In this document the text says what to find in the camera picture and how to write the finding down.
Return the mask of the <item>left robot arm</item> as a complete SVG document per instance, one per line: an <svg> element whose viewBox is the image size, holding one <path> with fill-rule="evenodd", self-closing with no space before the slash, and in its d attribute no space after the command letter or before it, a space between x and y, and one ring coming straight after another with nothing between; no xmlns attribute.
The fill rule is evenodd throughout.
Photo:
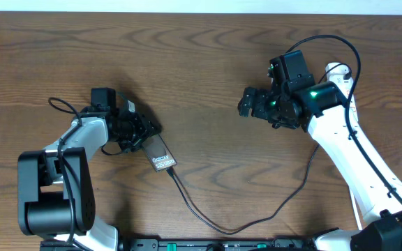
<svg viewBox="0 0 402 251"><path fill-rule="evenodd" d="M41 250L129 250L120 231L96 214L89 161L106 144L136 152L161 129L111 88L93 88L89 106L77 110L50 97L54 109L71 114L70 128L55 142L25 151L17 160L17 219L21 232L38 236Z"/></svg>

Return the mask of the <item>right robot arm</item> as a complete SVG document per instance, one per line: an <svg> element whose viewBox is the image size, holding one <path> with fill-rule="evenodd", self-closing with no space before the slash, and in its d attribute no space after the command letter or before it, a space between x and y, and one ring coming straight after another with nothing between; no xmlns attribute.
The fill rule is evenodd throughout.
<svg viewBox="0 0 402 251"><path fill-rule="evenodd" d="M316 250L402 250L402 205L385 187L387 181L402 198L402 182L387 166L358 124L354 106L345 110L352 78L347 69L330 70L317 84L301 51L270 61L271 88L247 87L238 104L240 116L268 121L274 128L302 128L332 159L353 192L366 227L317 234Z"/></svg>

